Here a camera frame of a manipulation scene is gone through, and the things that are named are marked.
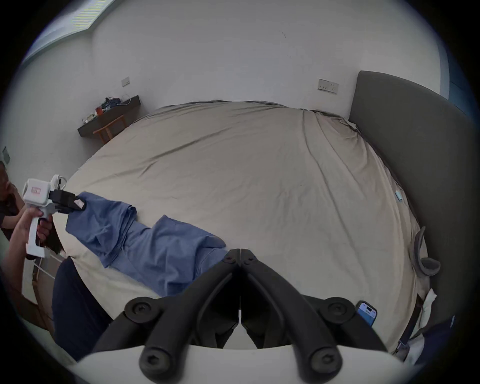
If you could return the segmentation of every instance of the bed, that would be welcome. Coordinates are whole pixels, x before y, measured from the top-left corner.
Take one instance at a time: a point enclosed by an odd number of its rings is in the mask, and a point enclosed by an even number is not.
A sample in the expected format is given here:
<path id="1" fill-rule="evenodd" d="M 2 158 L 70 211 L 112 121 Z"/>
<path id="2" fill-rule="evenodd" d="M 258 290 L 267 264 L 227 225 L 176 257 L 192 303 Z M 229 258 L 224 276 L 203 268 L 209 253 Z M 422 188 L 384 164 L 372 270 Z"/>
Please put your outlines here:
<path id="1" fill-rule="evenodd" d="M 354 100 L 363 133 L 360 108 Z M 192 103 L 137 121 L 89 159 L 67 190 L 132 204 L 148 226 L 167 215 L 231 249 L 248 248 L 304 295 L 365 300 L 378 310 L 373 327 L 393 351 L 430 283 L 408 255 L 420 229 L 410 192 L 377 152 L 354 124 L 325 112 Z M 156 297 L 104 269 L 65 232 L 66 220 L 55 215 L 66 253 L 112 318 L 133 298 Z"/>

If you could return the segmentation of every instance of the blue object on bed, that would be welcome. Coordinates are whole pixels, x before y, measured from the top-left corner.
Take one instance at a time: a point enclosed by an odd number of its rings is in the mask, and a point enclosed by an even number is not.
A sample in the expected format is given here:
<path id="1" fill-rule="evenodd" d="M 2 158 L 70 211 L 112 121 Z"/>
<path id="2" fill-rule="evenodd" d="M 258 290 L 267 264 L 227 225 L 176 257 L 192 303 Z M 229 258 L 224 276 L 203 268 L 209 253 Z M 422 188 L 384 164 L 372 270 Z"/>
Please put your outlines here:
<path id="1" fill-rule="evenodd" d="M 149 228 L 135 207 L 92 193 L 79 195 L 84 211 L 69 214 L 66 230 L 111 266 L 164 296 L 179 294 L 227 254 L 217 236 L 162 216 Z"/>

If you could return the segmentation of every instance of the wooden desk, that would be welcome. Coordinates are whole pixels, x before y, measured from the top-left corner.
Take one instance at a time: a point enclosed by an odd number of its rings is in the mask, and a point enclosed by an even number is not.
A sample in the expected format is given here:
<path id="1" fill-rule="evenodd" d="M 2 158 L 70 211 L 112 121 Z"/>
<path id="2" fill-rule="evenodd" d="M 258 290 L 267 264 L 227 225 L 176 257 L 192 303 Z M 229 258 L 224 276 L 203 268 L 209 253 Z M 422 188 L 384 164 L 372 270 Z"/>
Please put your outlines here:
<path id="1" fill-rule="evenodd" d="M 123 126 L 125 128 L 127 128 L 127 122 L 125 121 L 125 115 L 121 115 L 120 117 L 117 117 L 115 120 L 113 120 L 111 123 L 107 124 L 105 127 L 94 131 L 93 134 L 94 135 L 98 134 L 98 136 L 100 136 L 100 139 L 102 139 L 103 144 L 108 143 L 111 139 L 113 139 L 113 135 L 112 135 L 112 132 L 110 131 L 110 127 L 113 124 L 115 124 L 117 121 L 120 121 L 120 120 L 123 122 Z M 103 133 L 102 133 L 103 131 L 105 131 L 107 133 L 108 140 L 105 140 L 105 138 L 103 136 Z"/>
<path id="2" fill-rule="evenodd" d="M 138 108 L 139 106 L 140 98 L 138 96 L 125 100 L 120 105 L 112 108 L 109 111 L 104 112 L 100 116 L 97 116 L 92 121 L 89 121 L 87 124 L 82 125 L 78 129 L 78 133 L 82 137 L 91 136 L 95 131 L 101 130 L 106 125 L 112 123 L 115 119 L 118 119 L 122 115 L 125 115 L 127 112 L 131 111 L 132 109 Z"/>

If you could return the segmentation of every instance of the wall socket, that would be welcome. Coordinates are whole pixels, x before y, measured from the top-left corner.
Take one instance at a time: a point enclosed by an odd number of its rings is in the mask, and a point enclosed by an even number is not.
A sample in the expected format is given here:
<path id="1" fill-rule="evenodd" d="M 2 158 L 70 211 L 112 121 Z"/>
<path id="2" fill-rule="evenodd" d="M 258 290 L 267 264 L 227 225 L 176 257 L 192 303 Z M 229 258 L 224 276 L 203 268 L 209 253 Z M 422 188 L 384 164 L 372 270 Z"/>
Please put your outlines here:
<path id="1" fill-rule="evenodd" d="M 318 79 L 318 89 L 320 91 L 327 91 L 327 92 L 337 94 L 338 84 L 328 80 Z"/>
<path id="2" fill-rule="evenodd" d="M 126 77 L 121 81 L 122 87 L 126 87 L 128 84 L 130 84 L 130 77 Z"/>

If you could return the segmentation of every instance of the screw head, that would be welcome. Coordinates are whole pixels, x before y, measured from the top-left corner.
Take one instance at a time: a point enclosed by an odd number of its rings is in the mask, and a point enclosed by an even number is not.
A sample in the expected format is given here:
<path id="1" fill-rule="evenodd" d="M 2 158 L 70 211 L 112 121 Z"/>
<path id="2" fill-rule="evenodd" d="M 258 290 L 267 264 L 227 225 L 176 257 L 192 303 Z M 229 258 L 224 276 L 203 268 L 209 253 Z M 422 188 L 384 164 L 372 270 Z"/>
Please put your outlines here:
<path id="1" fill-rule="evenodd" d="M 146 351 L 145 358 L 141 359 L 140 368 L 147 373 L 162 374 L 171 367 L 170 356 L 161 349 L 151 348 Z"/>
<path id="2" fill-rule="evenodd" d="M 134 305 L 132 310 L 135 314 L 148 313 L 152 310 L 152 307 L 147 303 L 138 303 Z"/>
<path id="3" fill-rule="evenodd" d="M 342 358 L 335 349 L 323 348 L 312 355 L 310 366 L 318 373 L 334 373 L 340 370 Z"/>
<path id="4" fill-rule="evenodd" d="M 333 303 L 328 306 L 328 311 L 335 316 L 347 313 L 347 307 L 343 303 Z"/>

